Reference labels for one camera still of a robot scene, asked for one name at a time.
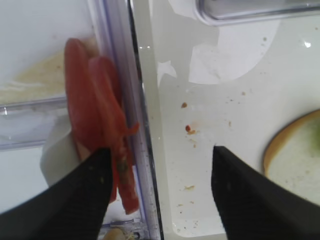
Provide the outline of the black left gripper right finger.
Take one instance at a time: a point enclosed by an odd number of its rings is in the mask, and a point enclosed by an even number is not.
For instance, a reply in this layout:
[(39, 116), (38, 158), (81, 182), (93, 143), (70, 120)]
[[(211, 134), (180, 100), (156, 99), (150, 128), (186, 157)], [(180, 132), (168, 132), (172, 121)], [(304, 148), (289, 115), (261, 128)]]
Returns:
[(320, 207), (289, 192), (225, 146), (212, 149), (211, 191), (229, 240), (318, 240)]

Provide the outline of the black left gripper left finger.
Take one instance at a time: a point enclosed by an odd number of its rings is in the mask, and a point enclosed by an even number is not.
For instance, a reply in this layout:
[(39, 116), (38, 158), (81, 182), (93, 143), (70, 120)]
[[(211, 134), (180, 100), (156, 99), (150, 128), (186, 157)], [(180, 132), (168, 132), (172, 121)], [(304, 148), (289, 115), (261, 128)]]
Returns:
[(95, 151), (53, 186), (0, 215), (2, 240), (96, 240), (113, 188), (110, 150)]

